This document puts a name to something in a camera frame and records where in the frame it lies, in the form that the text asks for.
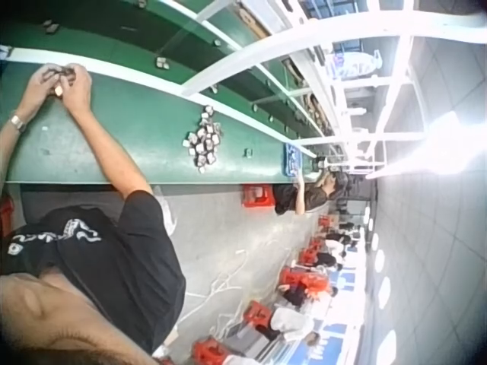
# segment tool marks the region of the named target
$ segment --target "white print on shirt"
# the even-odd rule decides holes
[[[53,240],[67,240],[76,236],[77,240],[82,241],[87,240],[89,243],[101,241],[96,230],[92,230],[84,221],[81,219],[71,219],[69,220],[63,230],[63,235],[58,236],[57,234],[50,232],[43,232],[39,234],[18,234],[12,237],[10,246],[8,247],[9,255],[18,255],[20,251],[24,248],[19,243],[28,243],[30,241],[39,240],[45,243],[52,242]]]

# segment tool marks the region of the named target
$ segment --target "red plastic stool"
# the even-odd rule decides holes
[[[243,314],[243,319],[250,323],[254,328],[261,325],[264,328],[269,327],[269,322],[272,317],[272,311],[266,306],[251,300],[247,310]]]
[[[3,237],[8,236],[12,228],[12,213],[14,213],[14,202],[8,195],[4,195],[0,201],[0,224],[2,225]]]
[[[213,337],[193,344],[193,359],[198,365],[222,365],[230,351]]]
[[[318,225],[324,228],[329,227],[330,219],[327,215],[320,215],[318,218]]]
[[[243,188],[243,203],[245,208],[255,207],[273,207],[275,205],[274,195],[272,194],[272,186],[268,184],[248,184],[242,185]],[[261,188],[263,194],[256,198],[253,197],[255,188]]]
[[[292,271],[288,266],[285,266],[279,275],[279,285],[297,285],[304,274],[305,272]]]
[[[315,249],[302,249],[299,252],[298,264],[304,266],[312,266],[317,259],[317,253]]]
[[[310,240],[310,249],[314,249],[316,251],[320,251],[323,248],[324,240],[321,237],[311,237]]]

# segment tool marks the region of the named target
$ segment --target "black t-shirt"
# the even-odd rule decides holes
[[[292,184],[274,184],[272,194],[275,199],[275,212],[284,214],[286,211],[296,209],[296,196],[298,189]],[[321,188],[317,188],[313,183],[307,183],[304,186],[304,209],[312,211],[326,203],[328,198]]]
[[[115,225],[101,210],[61,208],[2,244],[3,275],[56,266],[100,312],[151,354],[183,308],[186,280],[161,206],[133,192]]]

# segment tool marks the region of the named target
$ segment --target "hand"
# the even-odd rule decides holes
[[[44,100],[59,81],[60,71],[60,66],[48,63],[32,74],[15,112],[22,122],[27,123],[36,116]]]
[[[91,112],[91,76],[81,65],[69,64],[66,67],[75,72],[76,79],[69,84],[66,76],[61,76],[62,103],[75,117]]]

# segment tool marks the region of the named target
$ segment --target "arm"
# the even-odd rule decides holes
[[[142,190],[152,194],[142,172],[120,144],[105,130],[91,112],[91,77],[80,65],[69,65],[76,74],[72,86],[62,76],[62,102],[78,124],[105,177],[124,199]]]
[[[59,71],[61,68],[58,65],[44,65],[39,68],[30,77],[22,100],[12,118],[16,116],[22,123],[28,125],[58,81],[59,76],[56,72]],[[0,195],[7,177],[10,157],[21,135],[11,120],[9,118],[0,130]]]
[[[294,212],[296,215],[303,215],[306,213],[306,205],[304,203],[305,184],[301,170],[298,171],[296,177],[298,178],[298,193],[296,195],[296,207],[294,208]]]

